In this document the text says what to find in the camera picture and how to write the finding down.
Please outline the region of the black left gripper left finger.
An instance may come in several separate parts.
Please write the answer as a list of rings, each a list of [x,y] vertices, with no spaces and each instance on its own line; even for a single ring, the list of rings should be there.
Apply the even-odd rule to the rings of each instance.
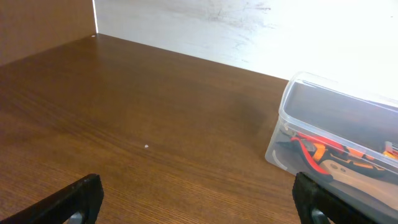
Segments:
[[[89,174],[1,223],[95,223],[104,198],[98,174]]]

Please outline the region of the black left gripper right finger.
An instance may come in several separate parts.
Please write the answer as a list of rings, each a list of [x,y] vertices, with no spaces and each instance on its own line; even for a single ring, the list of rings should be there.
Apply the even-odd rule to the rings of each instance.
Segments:
[[[338,190],[325,188],[304,172],[295,176],[292,196],[303,224],[375,223],[364,203]]]

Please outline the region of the orange scraper wooden handle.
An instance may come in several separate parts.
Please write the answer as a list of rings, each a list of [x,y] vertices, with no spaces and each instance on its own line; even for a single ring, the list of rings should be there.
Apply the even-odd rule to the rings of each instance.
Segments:
[[[394,210],[397,210],[396,184],[368,177],[332,160],[323,161],[320,167],[328,171],[338,182],[367,193]]]

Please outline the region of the orange black long-nose pliers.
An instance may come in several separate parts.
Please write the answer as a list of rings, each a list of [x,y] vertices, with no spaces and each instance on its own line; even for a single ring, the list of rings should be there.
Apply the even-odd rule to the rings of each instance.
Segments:
[[[371,164],[370,162],[363,161],[362,159],[355,158],[348,154],[345,147],[344,149],[345,151],[342,156],[337,152],[333,153],[333,156],[338,157],[341,165],[344,167],[372,178],[382,177],[386,174],[387,170],[384,168]]]

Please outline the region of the red handled small pliers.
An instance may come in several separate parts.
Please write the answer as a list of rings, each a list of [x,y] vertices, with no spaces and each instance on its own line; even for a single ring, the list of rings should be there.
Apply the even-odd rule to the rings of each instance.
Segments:
[[[333,161],[341,164],[339,158],[333,156],[334,152],[341,156],[343,155],[345,149],[340,143],[323,136],[306,135],[284,129],[281,129],[280,132],[287,136],[289,140],[277,142],[279,145],[299,153],[305,165],[315,177],[327,182],[333,180],[330,172],[322,168],[320,164],[324,161]]]

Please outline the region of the clear plastic container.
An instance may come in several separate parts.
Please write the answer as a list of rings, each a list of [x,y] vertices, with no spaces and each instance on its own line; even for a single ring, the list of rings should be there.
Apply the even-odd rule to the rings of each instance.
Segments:
[[[345,85],[310,73],[298,73],[287,84],[265,158],[296,176],[304,172],[321,186],[343,192],[365,204],[375,223],[396,223],[397,210],[354,187],[315,177],[300,154],[277,144],[288,141],[280,130],[323,136],[346,148],[348,154],[387,170],[374,179],[397,185],[397,160],[383,154],[385,142],[397,144],[397,102],[354,84]]]

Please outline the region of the clear box of coloured bits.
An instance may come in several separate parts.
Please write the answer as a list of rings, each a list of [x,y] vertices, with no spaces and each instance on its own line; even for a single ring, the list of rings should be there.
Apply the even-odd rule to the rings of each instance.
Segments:
[[[397,144],[390,141],[386,141],[383,154],[387,157],[398,160]]]

